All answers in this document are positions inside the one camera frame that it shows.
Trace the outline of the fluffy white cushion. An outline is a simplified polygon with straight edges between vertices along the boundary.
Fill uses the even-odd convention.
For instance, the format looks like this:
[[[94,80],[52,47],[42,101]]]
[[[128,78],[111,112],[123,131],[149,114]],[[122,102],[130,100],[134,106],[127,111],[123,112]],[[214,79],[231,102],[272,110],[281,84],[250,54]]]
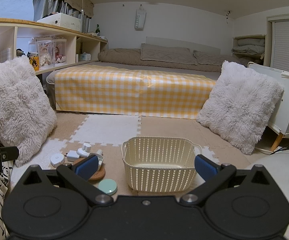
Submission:
[[[0,63],[0,141],[18,148],[15,164],[30,161],[56,126],[55,111],[29,59]]]
[[[273,77],[224,61],[197,121],[243,154],[251,155],[283,91]]]

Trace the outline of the yellow checkered bed cover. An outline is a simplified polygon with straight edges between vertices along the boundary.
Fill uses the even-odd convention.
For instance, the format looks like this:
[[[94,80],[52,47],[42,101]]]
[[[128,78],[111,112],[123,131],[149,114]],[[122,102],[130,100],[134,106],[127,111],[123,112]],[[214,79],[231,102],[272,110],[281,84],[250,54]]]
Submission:
[[[195,119],[216,81],[203,75],[86,65],[55,74],[59,111]]]

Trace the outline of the white storage box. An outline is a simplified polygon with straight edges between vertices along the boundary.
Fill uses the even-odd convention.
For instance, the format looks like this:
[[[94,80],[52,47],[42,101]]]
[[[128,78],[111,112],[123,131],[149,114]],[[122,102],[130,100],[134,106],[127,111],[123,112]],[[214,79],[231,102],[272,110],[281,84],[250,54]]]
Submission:
[[[71,29],[74,31],[81,31],[82,27],[82,22],[79,18],[63,13],[52,14],[50,16],[38,20],[37,22],[55,25],[58,27]]]

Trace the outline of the folded grey blankets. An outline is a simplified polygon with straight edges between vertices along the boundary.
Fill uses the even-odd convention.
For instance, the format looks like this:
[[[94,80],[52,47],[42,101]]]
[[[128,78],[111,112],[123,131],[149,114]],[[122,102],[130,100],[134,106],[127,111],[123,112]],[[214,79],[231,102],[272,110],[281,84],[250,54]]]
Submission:
[[[241,38],[236,41],[237,45],[232,48],[234,54],[262,55],[265,51],[264,38]]]

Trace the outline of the round cork coaster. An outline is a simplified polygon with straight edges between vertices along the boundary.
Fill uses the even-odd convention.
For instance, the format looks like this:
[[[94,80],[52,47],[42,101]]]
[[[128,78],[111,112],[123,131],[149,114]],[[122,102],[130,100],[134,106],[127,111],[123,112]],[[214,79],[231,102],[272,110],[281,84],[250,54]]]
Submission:
[[[78,159],[72,164],[72,168],[75,174],[88,181],[98,181],[104,178],[106,174],[105,165],[102,164],[101,168],[97,172],[91,172],[91,170],[84,167],[85,159]]]

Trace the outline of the white bedside cabinet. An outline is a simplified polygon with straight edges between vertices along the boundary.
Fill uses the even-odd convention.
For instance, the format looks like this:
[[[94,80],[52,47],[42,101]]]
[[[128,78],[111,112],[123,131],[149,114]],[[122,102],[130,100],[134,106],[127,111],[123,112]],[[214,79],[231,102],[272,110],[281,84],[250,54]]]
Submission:
[[[270,148],[270,151],[272,152],[279,146],[282,139],[289,138],[289,72],[267,66],[261,66],[253,62],[249,62],[248,67],[260,74],[273,77],[284,88],[281,99],[278,103],[276,103],[275,110],[273,111],[268,122],[268,127],[277,134],[277,138]]]

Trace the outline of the doll in clear case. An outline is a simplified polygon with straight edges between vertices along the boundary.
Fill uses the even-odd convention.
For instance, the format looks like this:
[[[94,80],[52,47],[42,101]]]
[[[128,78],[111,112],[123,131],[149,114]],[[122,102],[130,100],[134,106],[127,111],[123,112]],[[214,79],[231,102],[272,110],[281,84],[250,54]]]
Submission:
[[[52,67],[53,62],[53,42],[42,40],[37,42],[40,69]]]

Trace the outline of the brown bed pillow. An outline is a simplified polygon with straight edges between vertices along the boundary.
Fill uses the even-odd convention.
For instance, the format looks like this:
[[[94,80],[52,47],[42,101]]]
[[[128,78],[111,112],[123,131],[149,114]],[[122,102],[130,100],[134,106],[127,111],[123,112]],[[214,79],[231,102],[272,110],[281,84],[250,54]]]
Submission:
[[[197,60],[188,48],[163,47],[153,44],[141,44],[140,59],[167,63],[196,65]]]

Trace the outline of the right fluffy white cushion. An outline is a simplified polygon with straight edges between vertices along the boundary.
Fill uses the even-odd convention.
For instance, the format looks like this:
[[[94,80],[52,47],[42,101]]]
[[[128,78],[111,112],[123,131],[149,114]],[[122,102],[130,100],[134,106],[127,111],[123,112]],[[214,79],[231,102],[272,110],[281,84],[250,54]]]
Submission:
[[[273,77],[224,61],[197,121],[243,154],[251,155],[283,91]]]

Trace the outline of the wooden wall shelf unit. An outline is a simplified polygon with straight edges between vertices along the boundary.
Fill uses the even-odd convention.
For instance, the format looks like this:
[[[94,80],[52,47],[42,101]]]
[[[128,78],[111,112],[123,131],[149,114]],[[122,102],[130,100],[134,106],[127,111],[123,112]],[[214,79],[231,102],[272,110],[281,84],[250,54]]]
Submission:
[[[53,66],[40,69],[37,42],[53,42]],[[0,18],[0,63],[27,56],[36,74],[96,62],[108,41],[55,25]]]

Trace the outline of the mint green round tin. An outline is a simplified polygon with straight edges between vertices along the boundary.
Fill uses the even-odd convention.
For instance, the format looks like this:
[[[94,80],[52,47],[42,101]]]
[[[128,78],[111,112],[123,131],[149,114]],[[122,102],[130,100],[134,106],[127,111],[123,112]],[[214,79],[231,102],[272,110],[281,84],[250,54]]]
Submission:
[[[112,196],[117,192],[117,183],[113,179],[104,179],[99,182],[98,188],[105,194]]]

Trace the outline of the cream plastic woven basket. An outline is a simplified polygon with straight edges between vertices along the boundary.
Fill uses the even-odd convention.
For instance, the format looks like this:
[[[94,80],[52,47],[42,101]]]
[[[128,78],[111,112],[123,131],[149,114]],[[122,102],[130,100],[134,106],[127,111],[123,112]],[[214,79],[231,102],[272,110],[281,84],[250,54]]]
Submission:
[[[181,192],[196,176],[194,161],[202,147],[183,138],[133,137],[121,145],[121,154],[133,190]]]

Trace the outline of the white power adapter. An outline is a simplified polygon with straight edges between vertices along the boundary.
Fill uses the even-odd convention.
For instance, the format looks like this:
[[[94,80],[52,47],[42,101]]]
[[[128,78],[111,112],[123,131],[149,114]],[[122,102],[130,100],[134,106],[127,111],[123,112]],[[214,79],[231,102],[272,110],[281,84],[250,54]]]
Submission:
[[[76,160],[78,160],[80,158],[80,156],[77,154],[76,151],[74,150],[70,150],[67,154],[66,154],[66,159],[69,162],[75,162]]]

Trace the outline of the left fluffy white cushion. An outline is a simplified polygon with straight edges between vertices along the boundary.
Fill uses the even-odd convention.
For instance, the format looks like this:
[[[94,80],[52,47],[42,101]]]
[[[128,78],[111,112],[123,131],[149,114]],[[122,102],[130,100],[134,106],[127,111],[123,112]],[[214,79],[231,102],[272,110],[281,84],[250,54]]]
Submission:
[[[55,111],[29,59],[0,63],[0,141],[18,148],[15,164],[30,161],[56,126]]]

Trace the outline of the white round tape measure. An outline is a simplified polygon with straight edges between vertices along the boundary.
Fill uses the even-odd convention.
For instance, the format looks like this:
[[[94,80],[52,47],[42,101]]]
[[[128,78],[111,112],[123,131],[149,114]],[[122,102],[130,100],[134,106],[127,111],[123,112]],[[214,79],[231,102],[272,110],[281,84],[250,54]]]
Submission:
[[[64,164],[64,162],[65,162],[65,157],[61,153],[53,154],[50,157],[50,163],[53,167],[59,167],[60,165]]]

